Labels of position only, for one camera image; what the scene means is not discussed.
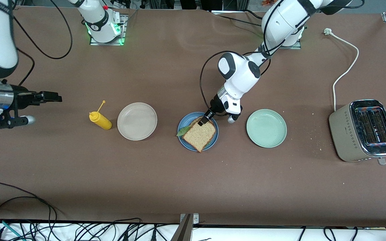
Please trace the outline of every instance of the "power plug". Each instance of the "power plug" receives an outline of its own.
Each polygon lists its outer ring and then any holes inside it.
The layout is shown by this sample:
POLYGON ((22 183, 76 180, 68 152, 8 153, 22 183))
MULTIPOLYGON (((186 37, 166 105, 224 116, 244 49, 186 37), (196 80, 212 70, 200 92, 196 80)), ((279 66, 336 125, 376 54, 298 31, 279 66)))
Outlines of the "power plug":
POLYGON ((324 35, 332 35, 333 33, 331 32, 331 29, 330 28, 326 28, 326 29, 324 29, 324 31, 323 31, 323 33, 324 33, 324 35))

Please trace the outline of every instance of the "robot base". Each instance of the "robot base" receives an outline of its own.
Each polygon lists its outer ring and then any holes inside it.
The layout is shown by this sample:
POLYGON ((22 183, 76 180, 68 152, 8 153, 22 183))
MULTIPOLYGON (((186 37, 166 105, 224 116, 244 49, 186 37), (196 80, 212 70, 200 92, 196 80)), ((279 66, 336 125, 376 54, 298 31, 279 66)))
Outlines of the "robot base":
POLYGON ((96 41, 92 36, 90 36, 90 45, 94 46, 123 46, 124 45, 124 39, 126 37, 126 29, 127 29, 127 19, 129 18, 129 15, 127 14, 120 14, 120 26, 117 26, 120 28, 121 34, 114 38, 112 41, 109 41, 108 43, 100 43, 96 41))

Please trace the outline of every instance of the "white cable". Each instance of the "white cable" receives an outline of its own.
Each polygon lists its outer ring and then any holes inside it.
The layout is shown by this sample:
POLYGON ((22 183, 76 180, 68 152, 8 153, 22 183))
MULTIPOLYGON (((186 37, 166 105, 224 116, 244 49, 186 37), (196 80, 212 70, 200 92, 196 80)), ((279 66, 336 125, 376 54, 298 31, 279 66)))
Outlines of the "white cable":
POLYGON ((358 59, 358 55, 360 54, 360 50, 358 50, 358 48, 356 46, 354 46, 352 43, 349 43, 348 41, 345 41, 341 38, 339 38, 338 36, 336 36, 334 33, 331 32, 331 29, 329 28, 326 28, 324 30, 324 34, 325 35, 331 35, 335 38, 337 38, 338 40, 346 43, 346 44, 349 44, 350 46, 354 47, 356 50, 357 50, 357 56, 355 57, 354 61, 352 62, 351 66, 349 66, 348 70, 345 71, 345 73, 343 73, 341 76, 339 76, 339 78, 336 79, 336 81, 333 83, 333 108, 334 108, 334 111, 336 111, 336 91, 334 90, 334 86, 336 85, 336 83, 344 76, 346 75, 352 68, 352 66, 354 66, 355 62, 357 61, 358 59))

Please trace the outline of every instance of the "toaster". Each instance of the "toaster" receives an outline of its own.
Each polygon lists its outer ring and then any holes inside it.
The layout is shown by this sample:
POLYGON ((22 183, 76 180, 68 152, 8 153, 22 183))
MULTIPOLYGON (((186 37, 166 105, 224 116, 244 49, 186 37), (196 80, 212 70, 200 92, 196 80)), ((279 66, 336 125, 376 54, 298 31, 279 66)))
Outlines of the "toaster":
POLYGON ((375 99, 351 102, 328 118, 337 155, 346 162, 377 159, 385 165, 386 111, 375 99))

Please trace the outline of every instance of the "toast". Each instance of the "toast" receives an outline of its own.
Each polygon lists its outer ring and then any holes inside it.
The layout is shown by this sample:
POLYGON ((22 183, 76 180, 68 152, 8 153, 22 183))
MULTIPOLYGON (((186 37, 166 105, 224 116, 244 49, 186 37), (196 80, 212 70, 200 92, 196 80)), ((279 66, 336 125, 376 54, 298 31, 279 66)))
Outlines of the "toast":
POLYGON ((203 148, 205 148, 214 137, 216 129, 211 121, 200 126, 197 124, 200 119, 202 119, 202 116, 190 124, 191 128, 184 134, 183 139, 199 151, 199 153, 202 153, 203 148))

